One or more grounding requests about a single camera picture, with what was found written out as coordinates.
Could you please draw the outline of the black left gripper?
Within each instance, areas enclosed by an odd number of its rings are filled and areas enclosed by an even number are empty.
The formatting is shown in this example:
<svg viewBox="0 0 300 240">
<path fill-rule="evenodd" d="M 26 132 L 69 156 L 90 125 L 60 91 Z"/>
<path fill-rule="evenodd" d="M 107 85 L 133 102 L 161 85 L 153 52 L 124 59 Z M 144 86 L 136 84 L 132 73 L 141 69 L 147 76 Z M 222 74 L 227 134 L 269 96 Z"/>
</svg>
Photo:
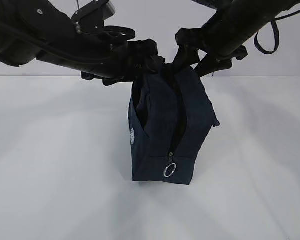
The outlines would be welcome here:
<svg viewBox="0 0 300 240">
<path fill-rule="evenodd" d="M 152 39 L 129 41 L 127 43 L 127 54 L 121 58 L 119 63 L 110 67 L 118 71 L 114 77 L 104 77 L 99 73 L 81 72 L 83 80 L 102 80 L 104 86 L 109 87 L 118 83 L 129 83 L 138 77 L 149 74 L 158 74 L 165 64 L 166 59 L 158 55 L 157 43 Z"/>
</svg>

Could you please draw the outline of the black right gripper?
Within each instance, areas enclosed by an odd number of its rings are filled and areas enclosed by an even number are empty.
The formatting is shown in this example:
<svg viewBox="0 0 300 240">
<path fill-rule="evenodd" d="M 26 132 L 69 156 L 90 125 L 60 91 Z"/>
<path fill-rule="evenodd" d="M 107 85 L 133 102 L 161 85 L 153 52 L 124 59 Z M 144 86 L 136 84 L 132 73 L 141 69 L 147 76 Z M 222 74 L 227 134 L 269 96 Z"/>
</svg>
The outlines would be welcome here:
<svg viewBox="0 0 300 240">
<path fill-rule="evenodd" d="M 179 49 L 172 62 L 171 73 L 176 75 L 192 65 L 199 77 L 232 68 L 232 59 L 238 61 L 248 56 L 239 39 L 231 39 L 221 32 L 209 32 L 208 27 L 181 28 L 175 35 Z"/>
</svg>

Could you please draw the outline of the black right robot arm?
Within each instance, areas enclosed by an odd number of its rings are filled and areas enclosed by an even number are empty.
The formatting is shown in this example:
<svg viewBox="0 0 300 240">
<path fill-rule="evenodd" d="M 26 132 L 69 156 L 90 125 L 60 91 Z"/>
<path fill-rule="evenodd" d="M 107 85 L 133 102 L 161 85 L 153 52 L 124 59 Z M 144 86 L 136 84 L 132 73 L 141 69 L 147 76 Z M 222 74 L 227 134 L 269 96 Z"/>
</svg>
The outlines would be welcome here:
<svg viewBox="0 0 300 240">
<path fill-rule="evenodd" d="M 196 65 L 199 77 L 233 66 L 233 59 L 248 56 L 244 43 L 254 37 L 255 47 L 265 55 L 274 54 L 280 44 L 277 22 L 284 19 L 282 12 L 300 4 L 300 0 L 198 0 L 197 4 L 215 10 L 214 15 L 201 28 L 181 28 L 175 35 L 179 46 L 172 63 L 178 73 Z M 257 37 L 268 23 L 274 33 L 274 49 L 261 47 Z"/>
</svg>

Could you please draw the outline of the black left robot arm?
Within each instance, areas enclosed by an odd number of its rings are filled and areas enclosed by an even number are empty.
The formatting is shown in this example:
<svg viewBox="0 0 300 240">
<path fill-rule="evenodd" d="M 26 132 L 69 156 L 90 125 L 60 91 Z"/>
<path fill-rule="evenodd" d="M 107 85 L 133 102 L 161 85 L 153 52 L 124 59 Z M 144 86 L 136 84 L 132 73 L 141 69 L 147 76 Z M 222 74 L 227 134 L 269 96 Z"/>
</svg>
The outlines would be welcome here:
<svg viewBox="0 0 300 240">
<path fill-rule="evenodd" d="M 48 0 L 0 0 L 0 62 L 18 68 L 37 60 L 106 86 L 159 73 L 165 60 L 157 43 L 105 25 L 115 12 L 109 0 L 93 0 L 72 16 Z"/>
</svg>

